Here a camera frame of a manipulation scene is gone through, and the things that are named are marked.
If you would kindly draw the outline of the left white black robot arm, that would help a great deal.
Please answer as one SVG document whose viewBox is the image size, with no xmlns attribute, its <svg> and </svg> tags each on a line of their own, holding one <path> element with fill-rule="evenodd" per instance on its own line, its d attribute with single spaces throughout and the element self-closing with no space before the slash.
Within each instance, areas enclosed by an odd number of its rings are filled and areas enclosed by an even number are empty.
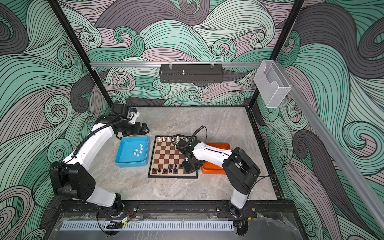
<svg viewBox="0 0 384 240">
<path fill-rule="evenodd" d="M 125 208 L 121 195 L 99 187 L 89 173 L 89 168 L 111 137 L 149 133 L 146 123 L 137 121 L 139 115 L 134 107 L 112 104 L 110 113 L 97 118 L 91 132 L 75 150 L 61 162 L 51 165 L 49 175 L 54 194 L 108 208 L 112 217 L 118 217 Z"/>
</svg>

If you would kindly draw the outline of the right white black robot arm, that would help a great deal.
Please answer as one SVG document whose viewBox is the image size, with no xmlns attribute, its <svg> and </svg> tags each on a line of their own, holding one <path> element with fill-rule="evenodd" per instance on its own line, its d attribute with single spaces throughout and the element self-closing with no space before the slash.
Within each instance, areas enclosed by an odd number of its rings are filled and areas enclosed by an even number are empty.
<svg viewBox="0 0 384 240">
<path fill-rule="evenodd" d="M 190 137 L 173 135 L 170 137 L 171 144 L 184 156 L 182 165 L 189 174 L 198 171 L 206 162 L 223 168 L 233 187 L 230 208 L 233 211 L 241 212 L 245 208 L 261 170 L 239 147 L 224 150 L 197 140 L 196 134 L 203 129 L 206 127 L 199 127 Z"/>
</svg>

